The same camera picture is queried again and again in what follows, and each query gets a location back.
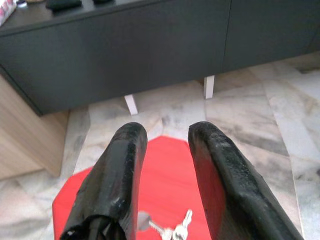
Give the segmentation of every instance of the wooden cabinet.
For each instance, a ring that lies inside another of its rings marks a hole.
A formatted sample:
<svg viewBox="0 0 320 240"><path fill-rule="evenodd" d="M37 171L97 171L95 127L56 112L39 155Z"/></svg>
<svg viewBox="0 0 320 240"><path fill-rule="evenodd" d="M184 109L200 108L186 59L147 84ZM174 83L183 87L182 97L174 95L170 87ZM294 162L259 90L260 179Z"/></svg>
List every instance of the wooden cabinet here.
<svg viewBox="0 0 320 240"><path fill-rule="evenodd" d="M68 113L37 116L0 75L0 179L41 169L59 176Z"/></svg>

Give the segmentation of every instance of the silver key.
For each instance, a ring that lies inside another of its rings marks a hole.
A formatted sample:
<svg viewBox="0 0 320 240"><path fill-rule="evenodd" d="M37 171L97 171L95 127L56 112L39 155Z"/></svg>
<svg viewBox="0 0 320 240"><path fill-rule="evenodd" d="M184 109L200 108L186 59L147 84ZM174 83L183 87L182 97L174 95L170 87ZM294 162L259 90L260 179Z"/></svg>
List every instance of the silver key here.
<svg viewBox="0 0 320 240"><path fill-rule="evenodd" d="M186 240L188 237L188 225L192 220L192 210L189 209L186 212L185 218L182 224L178 224L172 234L172 240Z"/></svg>
<svg viewBox="0 0 320 240"><path fill-rule="evenodd" d="M144 211L138 212L138 221L137 221L138 231L145 231L149 227L156 230L160 234L162 240L171 240L172 234L174 232L173 229L168 227L163 228L159 226L158 224L156 224L151 220L151 216L147 212L144 212Z"/></svg>

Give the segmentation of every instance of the cabinet leg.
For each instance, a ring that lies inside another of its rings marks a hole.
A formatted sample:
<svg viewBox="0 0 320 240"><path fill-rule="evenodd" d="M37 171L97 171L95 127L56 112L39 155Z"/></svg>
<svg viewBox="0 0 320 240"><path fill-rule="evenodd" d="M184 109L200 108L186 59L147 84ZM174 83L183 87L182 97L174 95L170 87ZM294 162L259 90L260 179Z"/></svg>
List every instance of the cabinet leg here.
<svg viewBox="0 0 320 240"><path fill-rule="evenodd" d="M212 99L214 96L215 75L204 78L204 98Z"/></svg>
<svg viewBox="0 0 320 240"><path fill-rule="evenodd" d="M125 95L124 99L125 99L126 105L128 106L128 109L130 111L130 114L131 115L138 114L137 105L136 105L134 96L132 94Z"/></svg>

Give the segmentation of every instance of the black grip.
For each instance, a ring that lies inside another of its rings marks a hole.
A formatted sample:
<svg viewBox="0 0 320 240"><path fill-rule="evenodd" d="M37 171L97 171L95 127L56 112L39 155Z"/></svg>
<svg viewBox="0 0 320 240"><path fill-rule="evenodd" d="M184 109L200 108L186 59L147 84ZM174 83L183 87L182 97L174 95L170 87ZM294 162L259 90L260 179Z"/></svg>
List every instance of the black grip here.
<svg viewBox="0 0 320 240"><path fill-rule="evenodd" d="M191 125L188 141L212 239L303 239L262 176L215 125Z"/></svg>
<svg viewBox="0 0 320 240"><path fill-rule="evenodd" d="M135 240L147 133L136 122L114 134L83 181L61 240Z"/></svg>

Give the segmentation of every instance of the cabinet door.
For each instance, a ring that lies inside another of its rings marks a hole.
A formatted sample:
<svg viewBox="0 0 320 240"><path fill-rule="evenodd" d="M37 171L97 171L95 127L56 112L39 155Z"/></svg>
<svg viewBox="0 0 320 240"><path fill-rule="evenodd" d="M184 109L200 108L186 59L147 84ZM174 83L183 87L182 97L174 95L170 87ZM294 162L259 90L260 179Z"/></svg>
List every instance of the cabinet door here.
<svg viewBox="0 0 320 240"><path fill-rule="evenodd" d="M308 53L313 53L316 51L320 51L320 25L317 28L317 31L314 34L314 37L313 37L313 39L307 49Z"/></svg>
<svg viewBox="0 0 320 240"><path fill-rule="evenodd" d="M233 0L223 70L305 54L319 23L319 0Z"/></svg>
<svg viewBox="0 0 320 240"><path fill-rule="evenodd" d="M170 0L0 38L42 114L222 71L229 0Z"/></svg>

